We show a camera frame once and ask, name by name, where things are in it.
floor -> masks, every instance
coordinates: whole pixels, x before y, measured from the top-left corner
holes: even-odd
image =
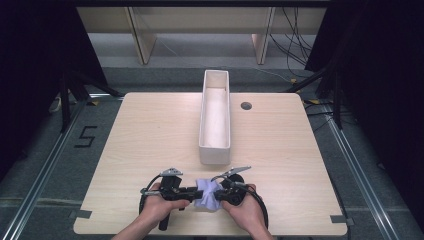
[[[301,63],[282,53],[272,41],[269,43],[265,64],[257,65],[249,35],[163,34],[156,42],[148,65],[140,65],[131,35],[91,34],[90,38],[109,85],[121,92],[199,91],[201,85],[192,76],[201,74],[205,68],[229,70],[230,75],[234,76],[232,91],[235,92],[280,92],[291,86],[292,79],[301,81],[311,74],[303,70]],[[284,48],[290,46],[290,52],[300,56],[300,60],[305,60],[306,56],[302,56],[301,49],[291,44],[285,35],[276,35],[274,38]],[[304,38],[309,45],[313,45],[314,36]],[[314,99],[316,86],[312,84],[299,92],[302,99]],[[99,92],[94,88],[88,89],[90,93]],[[76,235],[72,225],[75,221],[73,213],[78,211],[84,199],[120,103],[119,100],[102,98],[97,105],[73,105],[74,113],[81,110],[75,118],[77,121],[66,136],[60,151],[54,153],[57,160],[52,161],[50,171],[44,174],[45,181],[35,199],[34,208],[16,233],[19,239],[111,237]],[[52,103],[52,109],[56,104],[57,102]],[[342,131],[334,126],[331,114],[323,114],[331,112],[330,105],[305,104],[305,111],[340,204],[344,206],[348,218],[354,222],[350,226],[350,233],[345,236],[317,236],[313,239],[424,239],[390,178],[378,165],[379,161],[371,145],[349,112],[348,103],[342,109]],[[61,114],[52,112],[26,149],[28,157],[17,161],[0,183],[0,232],[5,233],[8,229],[8,224],[32,190],[40,169],[44,169],[43,165],[54,157],[51,151],[55,149],[57,139],[63,136],[59,133],[60,128]],[[86,139],[80,139],[84,129],[95,136],[95,140],[90,148],[77,149],[76,145],[87,144]],[[348,146],[351,151],[343,150],[342,146]],[[361,183],[361,178],[358,180],[357,174],[352,171],[358,169],[357,165],[365,176],[365,183]],[[370,200],[367,194],[377,200]],[[392,224],[394,232],[384,230],[378,216],[388,216],[386,219]],[[287,236],[280,239],[308,237]]]

gray floor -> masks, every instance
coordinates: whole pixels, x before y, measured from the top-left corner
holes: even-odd
[[[230,72],[233,92],[281,92],[291,85],[288,79],[296,74],[309,75],[302,65],[281,53],[270,43],[266,63],[257,65],[253,45],[248,35],[161,35],[156,42],[148,65],[138,63],[132,37],[125,34],[90,36],[104,67],[109,85],[121,92],[130,91],[201,91],[205,68],[227,69]],[[283,41],[284,36],[275,36]],[[313,44],[314,36],[308,36]],[[313,99],[317,84],[303,89],[303,99]],[[90,92],[99,92],[89,88]],[[20,239],[108,239],[111,236],[80,236],[73,232],[75,219],[72,211],[79,209],[98,159],[119,110],[120,101],[101,100],[97,106],[87,105],[80,114],[65,148],[49,181],[38,199]],[[323,106],[306,109],[308,114],[325,111]],[[351,239],[384,239],[369,206],[351,173],[343,152],[340,150],[325,115],[310,115],[311,128],[327,170],[334,180],[335,189],[355,225],[350,227]],[[371,145],[349,112],[343,107],[343,132],[348,137],[361,166],[373,189],[388,213],[400,239],[424,239],[407,206],[383,169]],[[85,126],[96,126],[87,133],[95,136],[90,148],[75,148],[86,144],[79,136]],[[0,232],[7,229],[22,199],[26,196],[40,168],[49,156],[59,136],[60,112],[45,119],[32,144],[28,146],[26,159],[16,162],[6,178],[0,183]],[[174,237],[149,237],[149,239],[175,239]],[[283,239],[307,239],[284,237]],[[348,239],[348,236],[313,239]]]

purple cloth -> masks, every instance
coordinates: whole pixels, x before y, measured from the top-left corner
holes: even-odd
[[[200,208],[207,208],[212,211],[217,211],[221,207],[221,202],[215,199],[213,193],[216,190],[222,189],[222,186],[218,184],[216,181],[212,181],[210,179],[196,179],[197,189],[203,190],[202,199],[194,200],[194,206]]]

white box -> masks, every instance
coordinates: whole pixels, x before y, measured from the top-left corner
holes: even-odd
[[[199,152],[203,164],[230,164],[228,71],[206,70],[200,114]]]

round hole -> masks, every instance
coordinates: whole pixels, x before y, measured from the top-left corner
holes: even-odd
[[[250,109],[252,109],[252,104],[249,103],[249,102],[242,102],[240,106],[244,110],[250,110]]]

